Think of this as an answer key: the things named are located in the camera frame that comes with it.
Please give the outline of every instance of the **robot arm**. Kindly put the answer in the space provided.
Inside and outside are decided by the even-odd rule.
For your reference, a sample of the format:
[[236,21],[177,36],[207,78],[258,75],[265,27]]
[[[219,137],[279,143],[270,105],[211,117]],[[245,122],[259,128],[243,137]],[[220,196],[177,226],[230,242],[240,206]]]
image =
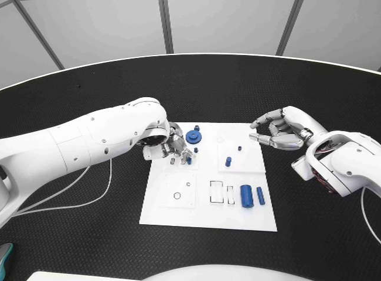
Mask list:
[[291,164],[304,180],[317,178],[328,192],[346,196],[366,186],[381,198],[381,144],[360,133],[327,132],[305,112],[285,107],[263,114],[250,129],[270,121],[270,136],[250,133],[259,143],[305,155]]
[[6,173],[6,179],[0,178],[0,227],[48,181],[123,154],[133,144],[143,146],[143,156],[148,147],[154,152],[167,148],[145,160],[187,153],[184,142],[175,145],[171,138],[175,130],[158,101],[139,98],[48,129],[0,139],[0,166]]

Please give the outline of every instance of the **cable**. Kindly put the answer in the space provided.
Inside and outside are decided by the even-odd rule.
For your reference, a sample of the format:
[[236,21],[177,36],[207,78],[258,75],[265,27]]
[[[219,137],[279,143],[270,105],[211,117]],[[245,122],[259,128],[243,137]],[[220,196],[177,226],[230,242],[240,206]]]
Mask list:
[[15,215],[19,214],[19,213],[22,213],[22,212],[27,211],[28,209],[34,208],[37,205],[40,205],[42,202],[45,202],[48,199],[51,199],[51,198],[55,197],[60,193],[63,193],[63,192],[74,185],[74,183],[78,181],[78,179],[80,179],[81,176],[84,175],[84,173],[86,173],[86,171],[87,171],[89,168],[90,168],[90,167],[87,167],[87,168],[84,169],[84,171],[81,172],[81,174],[78,175],[78,177],[76,178],[76,180],[74,180],[57,193],[54,193],[51,196],[48,196],[45,199],[42,199],[42,200],[38,201],[37,203],[31,204],[31,205],[29,205],[28,207],[25,207],[24,209],[18,210],[18,211],[15,212]]
[[372,227],[369,226],[367,217],[364,216],[363,195],[364,195],[364,187],[363,187],[361,196],[360,196],[360,205],[361,205],[363,219],[364,219],[364,224],[367,225],[367,228],[369,228],[369,232],[372,233],[372,235],[373,235],[373,237],[374,237],[374,240],[376,240],[376,241],[379,242],[379,244],[381,244],[381,240],[377,239],[377,236],[376,236],[374,233],[373,233],[373,229],[372,229]]
[[80,205],[63,206],[63,207],[54,207],[54,208],[44,208],[44,209],[38,209],[38,210],[21,212],[21,213],[18,213],[18,214],[15,213],[15,215],[14,215],[12,217],[16,217],[18,215],[25,215],[25,214],[29,214],[29,213],[41,212],[41,211],[50,211],[50,210],[60,210],[60,209],[77,208],[77,207],[81,207],[81,206],[89,205],[90,203],[93,203],[94,201],[97,201],[99,199],[102,199],[103,195],[106,194],[107,189],[109,189],[109,184],[110,184],[110,178],[112,178],[112,161],[110,161],[110,159],[109,159],[109,180],[107,180],[106,189],[104,189],[104,191],[103,191],[100,197],[97,197],[96,199],[93,199],[91,201],[89,201],[87,203],[83,203],[83,204],[80,204]]

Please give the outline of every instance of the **black table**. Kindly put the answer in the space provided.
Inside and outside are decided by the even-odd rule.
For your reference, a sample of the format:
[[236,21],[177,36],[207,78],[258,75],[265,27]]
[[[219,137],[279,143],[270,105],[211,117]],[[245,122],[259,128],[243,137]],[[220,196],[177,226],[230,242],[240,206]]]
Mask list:
[[[174,122],[250,122],[286,105],[328,131],[361,132],[381,142],[381,75],[281,57],[172,55],[93,64],[0,91],[0,138],[154,97]],[[381,246],[364,226],[359,192],[341,198],[304,182],[289,164],[302,155],[262,147],[278,232],[139,225],[149,162],[141,149],[112,161],[110,189],[86,207],[12,218],[0,244],[14,242],[8,280],[37,270],[142,279],[190,265],[247,265],[312,280],[381,280]],[[29,205],[80,174],[44,185]],[[41,207],[74,205],[106,187],[109,163]],[[381,238],[381,200],[366,191],[364,209]]]

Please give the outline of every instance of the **white board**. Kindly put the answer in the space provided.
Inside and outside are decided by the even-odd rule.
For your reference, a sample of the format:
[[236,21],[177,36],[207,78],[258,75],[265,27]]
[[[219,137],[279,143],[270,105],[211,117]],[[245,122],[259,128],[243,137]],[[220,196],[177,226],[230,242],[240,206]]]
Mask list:
[[[172,156],[151,162],[139,224],[276,231],[263,158],[259,144],[247,137],[249,124],[178,123],[182,133],[194,125],[200,127],[201,141],[187,144],[191,150],[198,149],[191,164],[181,165]],[[226,157],[232,158],[229,167]],[[240,205],[243,184],[250,185],[252,208]],[[256,187],[263,192],[263,205]],[[210,198],[219,196],[221,203],[211,203]]]

